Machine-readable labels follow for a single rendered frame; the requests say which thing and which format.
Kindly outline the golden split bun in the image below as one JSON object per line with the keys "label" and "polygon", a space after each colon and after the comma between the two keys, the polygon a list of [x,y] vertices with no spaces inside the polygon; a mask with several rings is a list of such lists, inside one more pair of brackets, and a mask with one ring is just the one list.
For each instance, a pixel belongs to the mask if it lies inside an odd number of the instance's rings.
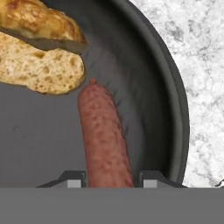
{"label": "golden split bun", "polygon": [[88,43],[64,12],[40,0],[0,0],[0,82],[63,95],[86,78]]}

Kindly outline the dark grey bowl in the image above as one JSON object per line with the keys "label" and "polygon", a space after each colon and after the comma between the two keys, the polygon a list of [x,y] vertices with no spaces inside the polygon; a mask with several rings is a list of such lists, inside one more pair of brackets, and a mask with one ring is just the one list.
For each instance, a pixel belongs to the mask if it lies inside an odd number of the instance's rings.
{"label": "dark grey bowl", "polygon": [[[165,43],[129,0],[43,0],[74,18],[88,78],[114,96],[131,168],[182,182],[189,145],[186,91]],[[77,92],[50,96],[0,84],[0,186],[36,187],[86,168]]]}

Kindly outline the reddish brown sausage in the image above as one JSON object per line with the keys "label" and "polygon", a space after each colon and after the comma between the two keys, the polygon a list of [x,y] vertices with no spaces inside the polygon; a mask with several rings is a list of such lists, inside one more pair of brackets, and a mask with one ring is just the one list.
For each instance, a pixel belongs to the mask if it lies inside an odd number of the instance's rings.
{"label": "reddish brown sausage", "polygon": [[123,126],[111,93],[96,79],[79,93],[78,108],[89,187],[133,187]]}

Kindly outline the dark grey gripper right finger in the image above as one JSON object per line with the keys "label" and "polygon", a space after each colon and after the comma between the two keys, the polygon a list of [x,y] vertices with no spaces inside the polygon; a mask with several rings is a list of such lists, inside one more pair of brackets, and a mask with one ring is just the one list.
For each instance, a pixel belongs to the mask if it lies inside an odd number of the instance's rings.
{"label": "dark grey gripper right finger", "polygon": [[142,188],[185,188],[184,185],[167,179],[160,171],[141,171],[139,186]]}

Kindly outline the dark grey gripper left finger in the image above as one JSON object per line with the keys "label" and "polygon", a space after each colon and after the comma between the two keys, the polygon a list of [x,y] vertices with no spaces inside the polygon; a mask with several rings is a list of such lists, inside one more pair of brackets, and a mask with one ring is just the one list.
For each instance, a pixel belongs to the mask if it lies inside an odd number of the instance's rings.
{"label": "dark grey gripper left finger", "polygon": [[84,188],[87,186],[85,171],[64,171],[57,179],[52,180],[38,188]]}

